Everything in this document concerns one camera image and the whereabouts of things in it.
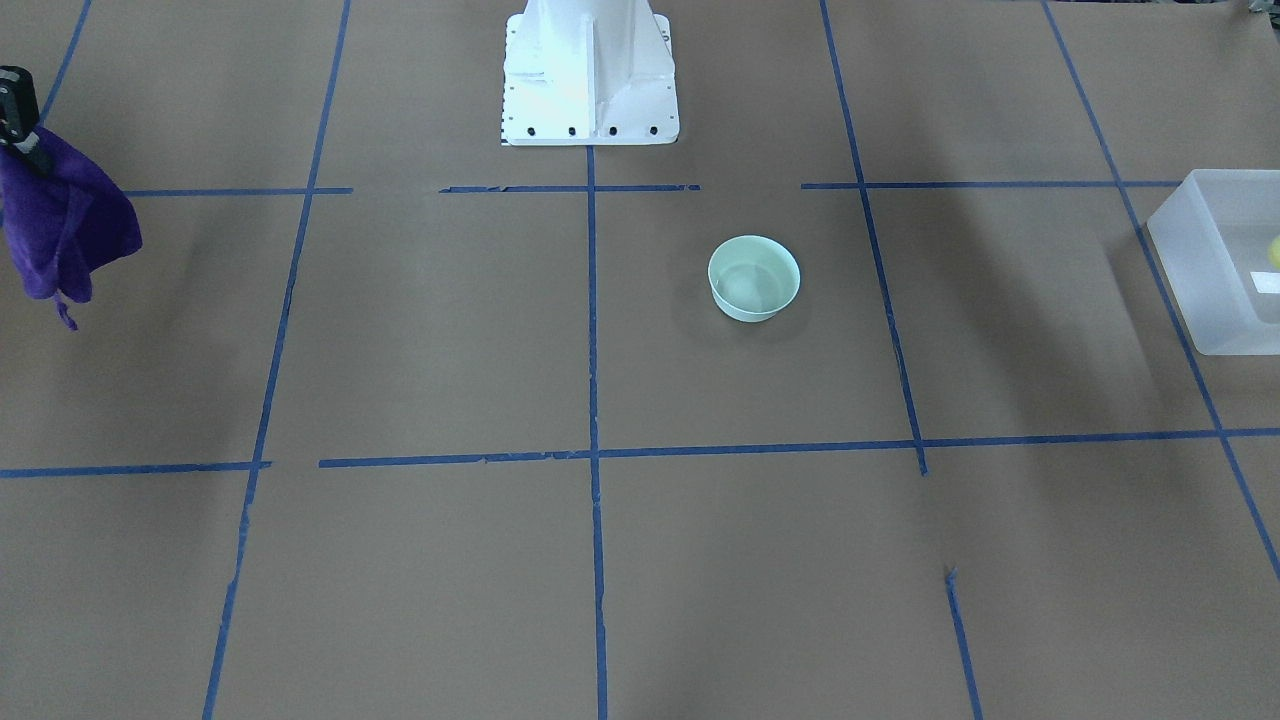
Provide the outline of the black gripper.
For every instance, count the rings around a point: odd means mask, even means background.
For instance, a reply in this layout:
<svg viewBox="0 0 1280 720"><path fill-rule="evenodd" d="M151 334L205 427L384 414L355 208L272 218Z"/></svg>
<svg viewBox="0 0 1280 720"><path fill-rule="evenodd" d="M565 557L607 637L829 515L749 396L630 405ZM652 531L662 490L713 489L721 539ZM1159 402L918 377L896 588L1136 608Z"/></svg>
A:
<svg viewBox="0 0 1280 720"><path fill-rule="evenodd" d="M22 67L1 67L1 145L36 176L47 177L52 160L41 146L38 123L32 74Z"/></svg>

